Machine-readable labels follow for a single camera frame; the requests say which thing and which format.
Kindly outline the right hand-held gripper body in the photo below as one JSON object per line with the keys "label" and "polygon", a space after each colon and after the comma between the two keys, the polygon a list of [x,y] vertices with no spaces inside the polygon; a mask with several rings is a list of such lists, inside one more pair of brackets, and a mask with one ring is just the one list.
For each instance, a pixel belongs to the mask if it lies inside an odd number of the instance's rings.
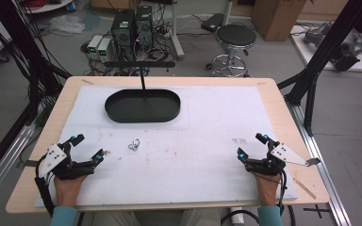
{"label": "right hand-held gripper body", "polygon": [[248,172],[275,176],[284,170],[286,163],[310,167],[321,162],[319,158],[304,160],[286,144],[278,141],[268,140],[263,141],[263,144],[268,147],[265,158],[257,160],[250,158],[247,153],[243,154],[243,165]]}

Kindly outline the person's left hand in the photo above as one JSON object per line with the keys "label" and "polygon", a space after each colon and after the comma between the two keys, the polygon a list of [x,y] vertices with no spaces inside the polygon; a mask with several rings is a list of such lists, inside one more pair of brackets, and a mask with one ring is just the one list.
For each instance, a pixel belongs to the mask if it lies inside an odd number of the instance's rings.
{"label": "person's left hand", "polygon": [[55,178],[54,184],[57,194],[57,205],[75,207],[81,186],[85,179],[86,176],[78,177],[73,180],[60,180]]}

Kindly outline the person's right hand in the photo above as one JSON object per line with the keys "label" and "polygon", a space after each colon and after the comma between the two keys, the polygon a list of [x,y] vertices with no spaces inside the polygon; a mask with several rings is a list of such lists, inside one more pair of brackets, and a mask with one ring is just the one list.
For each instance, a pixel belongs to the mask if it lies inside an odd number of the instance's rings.
{"label": "person's right hand", "polygon": [[276,205],[276,191],[281,181],[281,175],[263,175],[255,173],[258,198],[262,206]]}

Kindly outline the white table mat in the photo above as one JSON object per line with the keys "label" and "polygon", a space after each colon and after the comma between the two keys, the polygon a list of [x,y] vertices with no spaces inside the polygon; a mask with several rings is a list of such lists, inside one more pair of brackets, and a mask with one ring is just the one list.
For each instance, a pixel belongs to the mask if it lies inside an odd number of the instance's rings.
{"label": "white table mat", "polygon": [[[117,88],[85,86],[75,99],[59,139],[82,134],[71,151],[82,162],[98,150],[104,161],[82,185],[81,206],[250,202],[255,177],[238,160],[241,148],[253,159],[267,148],[257,133],[274,135],[255,87],[176,87],[179,115],[168,122],[117,123],[104,108]],[[136,151],[128,148],[140,139]]]}

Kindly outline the black oval tray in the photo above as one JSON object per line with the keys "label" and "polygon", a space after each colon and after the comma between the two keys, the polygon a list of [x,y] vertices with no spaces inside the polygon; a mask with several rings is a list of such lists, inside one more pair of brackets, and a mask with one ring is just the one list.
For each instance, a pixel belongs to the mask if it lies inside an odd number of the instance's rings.
{"label": "black oval tray", "polygon": [[122,89],[105,102],[108,117],[118,123],[167,122],[180,108],[179,96],[168,89]]}

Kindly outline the white floor board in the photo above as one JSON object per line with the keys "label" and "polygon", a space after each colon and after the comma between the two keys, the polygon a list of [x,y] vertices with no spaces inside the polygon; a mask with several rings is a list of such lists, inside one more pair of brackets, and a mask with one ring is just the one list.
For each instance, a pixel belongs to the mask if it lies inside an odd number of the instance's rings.
{"label": "white floor board", "polygon": [[[310,59],[313,57],[314,53],[316,52],[317,48],[312,43],[304,42],[304,34],[305,29],[303,27],[299,25],[294,25],[290,32],[290,38],[292,39],[292,42],[298,50],[304,64],[307,65]],[[359,54],[357,58],[359,59],[359,61],[356,62],[349,69],[349,72],[362,73],[362,55]]]}

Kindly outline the black T-shaped stand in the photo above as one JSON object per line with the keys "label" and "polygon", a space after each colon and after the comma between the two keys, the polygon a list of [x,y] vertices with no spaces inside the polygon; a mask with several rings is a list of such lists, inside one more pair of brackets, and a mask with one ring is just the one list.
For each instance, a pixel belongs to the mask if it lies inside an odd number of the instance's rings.
{"label": "black T-shaped stand", "polygon": [[166,89],[147,89],[145,86],[143,68],[170,68],[175,67],[173,61],[107,61],[104,63],[109,68],[138,68],[140,70],[141,89],[124,89],[121,94],[127,97],[142,97],[151,98],[154,96],[164,97],[167,95],[172,96],[173,92]]}

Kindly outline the black round stool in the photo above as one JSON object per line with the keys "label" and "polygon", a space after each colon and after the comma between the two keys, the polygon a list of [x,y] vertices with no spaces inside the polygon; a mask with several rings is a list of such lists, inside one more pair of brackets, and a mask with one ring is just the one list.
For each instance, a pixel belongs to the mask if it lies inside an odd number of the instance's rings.
{"label": "black round stool", "polygon": [[243,24],[227,24],[220,27],[216,35],[225,53],[214,57],[206,64],[206,69],[212,75],[248,77],[247,65],[237,52],[241,50],[245,56],[249,55],[248,50],[255,45],[255,32]]}

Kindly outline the white plastic bag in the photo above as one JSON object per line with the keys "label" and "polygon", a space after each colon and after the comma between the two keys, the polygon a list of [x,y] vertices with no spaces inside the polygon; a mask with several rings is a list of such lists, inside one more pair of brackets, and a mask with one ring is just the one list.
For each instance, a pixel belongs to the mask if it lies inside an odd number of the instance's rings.
{"label": "white plastic bag", "polygon": [[80,34],[85,29],[85,25],[80,22],[77,16],[70,15],[52,18],[49,24],[51,29],[72,34]]}

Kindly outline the cardboard box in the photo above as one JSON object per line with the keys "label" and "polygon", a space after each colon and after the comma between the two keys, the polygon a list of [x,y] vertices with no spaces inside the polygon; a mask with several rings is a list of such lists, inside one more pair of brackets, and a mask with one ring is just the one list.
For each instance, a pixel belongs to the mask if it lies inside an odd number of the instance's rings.
{"label": "cardboard box", "polygon": [[307,0],[255,0],[252,22],[265,41],[285,41]]}

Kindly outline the black computer tower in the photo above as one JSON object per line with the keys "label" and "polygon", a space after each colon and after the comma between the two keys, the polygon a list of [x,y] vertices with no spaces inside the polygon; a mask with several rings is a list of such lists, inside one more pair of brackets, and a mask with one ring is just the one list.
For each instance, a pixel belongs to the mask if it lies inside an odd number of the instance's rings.
{"label": "black computer tower", "polygon": [[122,47],[130,47],[135,40],[135,13],[133,9],[122,8],[117,11],[112,23],[113,39]]}
{"label": "black computer tower", "polygon": [[151,6],[138,6],[136,10],[136,26],[140,47],[144,50],[153,47],[153,9]]}

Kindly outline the black flat device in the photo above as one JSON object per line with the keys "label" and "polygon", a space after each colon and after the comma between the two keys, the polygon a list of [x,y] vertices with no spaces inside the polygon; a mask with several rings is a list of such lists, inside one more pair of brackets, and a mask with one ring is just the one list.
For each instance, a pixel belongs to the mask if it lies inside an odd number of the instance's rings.
{"label": "black flat device", "polygon": [[205,20],[201,24],[201,28],[204,29],[205,31],[216,32],[217,29],[222,26],[222,22],[223,22],[223,14],[216,13],[216,14],[213,14],[207,20]]}

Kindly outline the white table leg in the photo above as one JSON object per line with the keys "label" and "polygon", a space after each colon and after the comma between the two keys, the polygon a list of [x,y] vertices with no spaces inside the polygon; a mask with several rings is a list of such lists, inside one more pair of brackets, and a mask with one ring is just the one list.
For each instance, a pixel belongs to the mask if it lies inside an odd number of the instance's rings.
{"label": "white table leg", "polygon": [[180,40],[178,39],[177,36],[177,0],[171,0],[171,1],[172,1],[172,29],[170,31],[170,35],[176,59],[182,60],[185,56],[185,53],[181,46]]}

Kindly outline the aluminium rail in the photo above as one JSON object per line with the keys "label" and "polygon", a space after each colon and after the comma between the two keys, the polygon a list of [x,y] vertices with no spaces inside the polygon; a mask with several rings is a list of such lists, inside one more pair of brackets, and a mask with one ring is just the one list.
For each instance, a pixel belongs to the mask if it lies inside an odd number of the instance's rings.
{"label": "aluminium rail", "polygon": [[297,128],[301,134],[301,137],[304,140],[304,144],[308,149],[310,155],[314,158],[319,158],[321,161],[317,168],[320,172],[320,176],[323,180],[323,183],[326,187],[330,200],[328,202],[330,211],[332,213],[333,219],[337,226],[353,226],[348,214],[343,206],[341,198],[337,193],[337,189],[333,183],[331,175],[328,168],[322,158],[321,150],[314,139],[313,136],[310,136],[307,130],[304,128],[304,112],[299,106],[294,106],[292,104],[287,104],[288,110],[297,125]]}
{"label": "aluminium rail", "polygon": [[30,109],[31,106],[27,105],[0,142],[0,185],[21,153],[31,144],[36,128],[46,122],[51,107],[40,105],[35,117],[29,116]]}

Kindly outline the black frame strut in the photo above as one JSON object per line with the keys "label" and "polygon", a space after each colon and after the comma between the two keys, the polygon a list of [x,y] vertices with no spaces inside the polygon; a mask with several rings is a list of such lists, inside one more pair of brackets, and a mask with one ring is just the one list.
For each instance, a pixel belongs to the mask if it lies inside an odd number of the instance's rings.
{"label": "black frame strut", "polygon": [[291,105],[299,105],[306,95],[304,129],[311,137],[318,78],[337,48],[361,19],[362,0],[349,0],[307,65],[296,75],[277,84],[279,89],[293,85],[292,90],[284,96]]}
{"label": "black frame strut", "polygon": [[0,41],[29,83],[27,122],[31,123],[38,117],[40,105],[50,105],[56,101],[63,88],[58,78],[68,79],[72,75],[51,63],[42,54],[12,0],[0,0],[0,22],[8,31],[12,43],[1,33]]}

